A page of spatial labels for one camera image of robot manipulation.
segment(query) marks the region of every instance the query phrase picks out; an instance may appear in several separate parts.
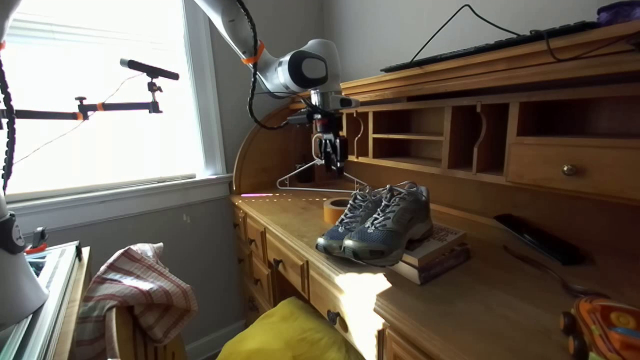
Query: window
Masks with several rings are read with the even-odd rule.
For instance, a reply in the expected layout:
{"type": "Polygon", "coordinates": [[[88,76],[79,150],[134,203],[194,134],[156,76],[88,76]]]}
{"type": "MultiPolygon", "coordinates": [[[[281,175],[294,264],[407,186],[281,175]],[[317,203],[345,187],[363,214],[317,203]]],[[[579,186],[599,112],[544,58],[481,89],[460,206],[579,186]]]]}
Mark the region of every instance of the window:
{"type": "Polygon", "coordinates": [[[88,104],[150,102],[150,77],[120,66],[120,58],[179,71],[180,79],[155,79],[163,87],[156,93],[163,113],[94,112],[84,122],[19,117],[10,199],[194,178],[203,171],[207,135],[199,134],[203,107],[197,106],[203,93],[194,92],[199,84],[192,77],[199,76],[192,69],[199,67],[187,50],[187,26],[194,23],[184,22],[182,6],[194,4],[22,0],[3,50],[16,109],[75,112],[76,95],[86,95],[88,104]]]}

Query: wire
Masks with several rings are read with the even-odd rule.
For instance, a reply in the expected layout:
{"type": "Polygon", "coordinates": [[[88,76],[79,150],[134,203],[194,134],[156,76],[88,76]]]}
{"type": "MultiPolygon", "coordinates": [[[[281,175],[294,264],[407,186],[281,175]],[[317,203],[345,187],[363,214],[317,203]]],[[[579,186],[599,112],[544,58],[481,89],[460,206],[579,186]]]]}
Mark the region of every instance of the wire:
{"type": "Polygon", "coordinates": [[[0,58],[0,89],[7,109],[7,150],[4,150],[4,165],[3,165],[3,192],[8,187],[8,180],[15,173],[15,156],[16,156],[16,107],[13,104],[13,92],[8,89],[4,64],[0,58]]]}
{"type": "Polygon", "coordinates": [[[420,50],[415,53],[413,61],[418,58],[418,53],[446,27],[465,7],[469,7],[469,9],[470,9],[477,17],[481,17],[482,22],[486,22],[486,23],[491,23],[491,26],[502,29],[502,32],[509,32],[509,34],[513,34],[513,36],[524,36],[524,34],[518,34],[518,32],[514,32],[514,29],[509,29],[509,27],[504,27],[504,26],[498,26],[496,22],[481,15],[481,13],[475,9],[475,6],[463,4],[463,6],[420,46],[420,50]]]}
{"type": "MultiPolygon", "coordinates": [[[[252,29],[255,55],[259,55],[259,29],[256,29],[255,15],[250,13],[250,9],[247,7],[247,4],[243,0],[237,0],[237,1],[243,7],[243,12],[245,12],[245,15],[249,20],[249,26],[252,29]]],[[[247,109],[249,109],[250,117],[265,130],[281,130],[281,128],[285,128],[287,122],[281,122],[279,125],[268,125],[268,123],[259,120],[259,115],[255,112],[256,85],[259,85],[259,61],[252,64],[252,81],[250,81],[250,93],[249,93],[249,99],[247,99],[247,109]]]]}

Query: desk drawer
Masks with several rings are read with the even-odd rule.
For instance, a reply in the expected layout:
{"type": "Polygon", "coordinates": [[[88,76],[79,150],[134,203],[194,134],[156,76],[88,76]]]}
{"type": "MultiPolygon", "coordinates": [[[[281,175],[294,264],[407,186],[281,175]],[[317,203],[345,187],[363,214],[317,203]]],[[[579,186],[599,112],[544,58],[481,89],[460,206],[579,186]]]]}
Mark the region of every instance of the desk drawer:
{"type": "Polygon", "coordinates": [[[245,217],[245,241],[252,255],[267,264],[265,224],[255,217],[245,217]]]}
{"type": "Polygon", "coordinates": [[[281,271],[304,297],[308,296],[308,262],[277,233],[267,233],[267,254],[274,271],[281,271]]]}
{"type": "Polygon", "coordinates": [[[317,271],[310,274],[310,302],[313,306],[345,335],[350,338],[349,313],[340,306],[340,292],[331,286],[317,271]]]}
{"type": "Polygon", "coordinates": [[[423,349],[407,341],[400,333],[391,327],[385,330],[385,360],[431,360],[423,349]]]}
{"type": "Polygon", "coordinates": [[[272,308],[272,303],[274,303],[274,299],[272,299],[272,274],[259,260],[252,260],[249,288],[250,288],[250,294],[255,296],[256,303],[262,311],[272,308]]]}
{"type": "Polygon", "coordinates": [[[507,178],[533,186],[640,199],[640,145],[513,143],[507,178]]]}

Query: sneaker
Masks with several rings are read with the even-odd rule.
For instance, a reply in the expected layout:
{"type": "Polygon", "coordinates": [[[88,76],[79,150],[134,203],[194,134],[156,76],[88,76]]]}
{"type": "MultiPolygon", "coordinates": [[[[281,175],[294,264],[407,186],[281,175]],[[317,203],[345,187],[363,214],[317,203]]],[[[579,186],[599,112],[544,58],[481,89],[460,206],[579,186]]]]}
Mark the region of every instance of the sneaker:
{"type": "Polygon", "coordinates": [[[376,214],[350,232],[343,248],[345,255],[359,264],[392,266],[400,262],[408,241],[425,240],[431,232],[428,189],[415,181],[402,181],[385,187],[376,214]]]}
{"type": "Polygon", "coordinates": [[[331,255],[343,254],[343,240],[352,230],[361,228],[383,203],[383,187],[378,189],[356,189],[349,199],[343,215],[336,224],[317,240],[317,248],[331,255]]]}

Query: shoelace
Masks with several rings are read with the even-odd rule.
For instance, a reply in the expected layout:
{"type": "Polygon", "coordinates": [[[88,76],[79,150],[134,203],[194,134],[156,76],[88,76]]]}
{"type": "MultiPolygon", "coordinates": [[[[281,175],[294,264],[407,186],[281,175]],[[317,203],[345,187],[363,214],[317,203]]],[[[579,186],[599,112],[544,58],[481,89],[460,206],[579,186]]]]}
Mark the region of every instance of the shoelace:
{"type": "Polygon", "coordinates": [[[345,214],[343,217],[338,220],[338,224],[347,230],[354,228],[361,224],[363,220],[363,210],[366,207],[368,203],[368,194],[363,192],[363,194],[354,194],[354,197],[349,201],[349,206],[345,207],[345,214]]]}
{"type": "Polygon", "coordinates": [[[392,186],[388,186],[385,189],[383,206],[372,215],[371,230],[380,230],[383,226],[386,226],[391,221],[392,214],[396,214],[396,210],[402,203],[402,194],[407,194],[407,192],[408,192],[408,187],[392,187],[392,186]]]}

